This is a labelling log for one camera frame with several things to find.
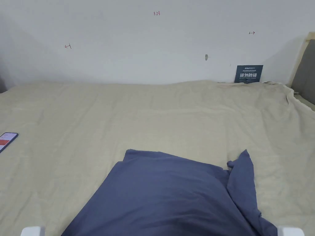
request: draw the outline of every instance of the bed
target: bed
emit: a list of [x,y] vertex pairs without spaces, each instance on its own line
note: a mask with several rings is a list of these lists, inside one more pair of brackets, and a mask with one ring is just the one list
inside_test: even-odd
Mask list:
[[278,83],[40,82],[0,94],[0,235],[61,235],[127,149],[226,168],[248,150],[258,207],[315,231],[315,112]]

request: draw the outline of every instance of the dark blue sign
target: dark blue sign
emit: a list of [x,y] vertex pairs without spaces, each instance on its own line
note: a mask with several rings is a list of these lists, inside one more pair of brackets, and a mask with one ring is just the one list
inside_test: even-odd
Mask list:
[[260,81],[262,65],[238,65],[234,83],[250,84]]

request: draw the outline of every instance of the blue cloth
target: blue cloth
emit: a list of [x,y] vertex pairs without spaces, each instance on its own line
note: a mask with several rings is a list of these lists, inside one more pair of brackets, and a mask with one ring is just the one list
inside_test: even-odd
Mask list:
[[248,152],[227,165],[127,150],[62,236],[276,236],[257,209]]

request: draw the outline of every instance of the bed headboard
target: bed headboard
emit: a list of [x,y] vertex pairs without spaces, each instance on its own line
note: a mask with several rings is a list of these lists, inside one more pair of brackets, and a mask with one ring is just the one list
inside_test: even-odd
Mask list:
[[291,88],[304,99],[315,104],[315,33],[309,34],[304,48],[302,48],[305,51],[297,67]]

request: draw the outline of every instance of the smartphone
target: smartphone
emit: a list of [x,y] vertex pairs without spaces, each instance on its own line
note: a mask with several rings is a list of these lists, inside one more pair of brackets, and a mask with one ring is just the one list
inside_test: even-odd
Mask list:
[[3,135],[0,136],[0,152],[2,152],[7,146],[9,146],[10,143],[13,142],[13,140],[18,137],[18,133],[9,133],[6,132]]

